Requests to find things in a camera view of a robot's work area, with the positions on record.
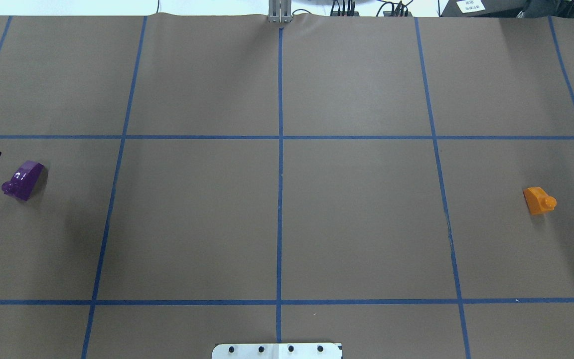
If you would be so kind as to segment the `grey aluminium frame post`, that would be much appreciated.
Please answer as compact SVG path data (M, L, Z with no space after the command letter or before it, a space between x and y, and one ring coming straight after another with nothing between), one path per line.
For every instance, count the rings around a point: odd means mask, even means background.
M292 0L269 0L268 5L269 23L290 23L293 20Z

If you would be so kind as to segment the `orange trapezoid block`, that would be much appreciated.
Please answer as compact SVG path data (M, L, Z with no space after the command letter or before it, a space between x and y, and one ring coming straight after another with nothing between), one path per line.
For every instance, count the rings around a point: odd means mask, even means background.
M523 196L531 215L549 213L557 206L556 198L546 193L542 187L525 188Z

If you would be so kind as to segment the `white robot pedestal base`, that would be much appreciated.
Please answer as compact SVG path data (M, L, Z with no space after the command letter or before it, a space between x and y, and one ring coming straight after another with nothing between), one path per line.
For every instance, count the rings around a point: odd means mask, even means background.
M337 343L223 344L212 350L212 359L342 359Z

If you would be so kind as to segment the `purple trapezoid block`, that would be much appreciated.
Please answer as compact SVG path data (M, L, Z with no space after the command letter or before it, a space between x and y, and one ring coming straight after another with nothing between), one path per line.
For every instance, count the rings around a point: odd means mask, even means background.
M45 166L39 162L25 161L9 181L3 182L1 190L9 197L28 201L44 170Z

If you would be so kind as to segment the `black box with label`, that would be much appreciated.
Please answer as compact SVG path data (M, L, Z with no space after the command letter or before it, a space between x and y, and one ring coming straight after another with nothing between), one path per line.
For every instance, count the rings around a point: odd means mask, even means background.
M574 18L574 0L445 0L440 17Z

